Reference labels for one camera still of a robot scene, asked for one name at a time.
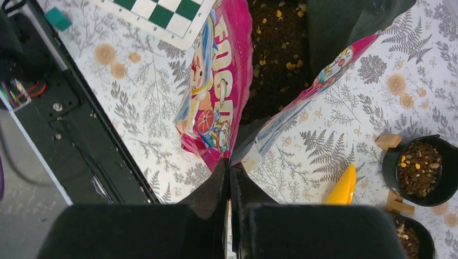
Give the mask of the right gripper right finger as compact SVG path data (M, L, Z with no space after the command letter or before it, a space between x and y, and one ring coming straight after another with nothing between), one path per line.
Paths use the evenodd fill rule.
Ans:
M405 258L391 217L370 206L279 204L230 168L237 258Z

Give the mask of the yellow plastic scoop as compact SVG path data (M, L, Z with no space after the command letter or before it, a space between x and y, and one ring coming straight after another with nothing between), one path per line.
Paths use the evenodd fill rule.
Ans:
M350 205L356 186L356 168L349 164L340 180L325 200L326 205Z

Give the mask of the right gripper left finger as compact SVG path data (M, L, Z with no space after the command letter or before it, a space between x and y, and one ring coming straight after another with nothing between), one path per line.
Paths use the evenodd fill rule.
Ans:
M72 205L38 258L225 258L229 161L168 205Z

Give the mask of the pink blue pet food bag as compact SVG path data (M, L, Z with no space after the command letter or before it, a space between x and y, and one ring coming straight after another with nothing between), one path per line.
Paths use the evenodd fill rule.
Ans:
M264 156L414 1L218 1L174 123L214 170Z

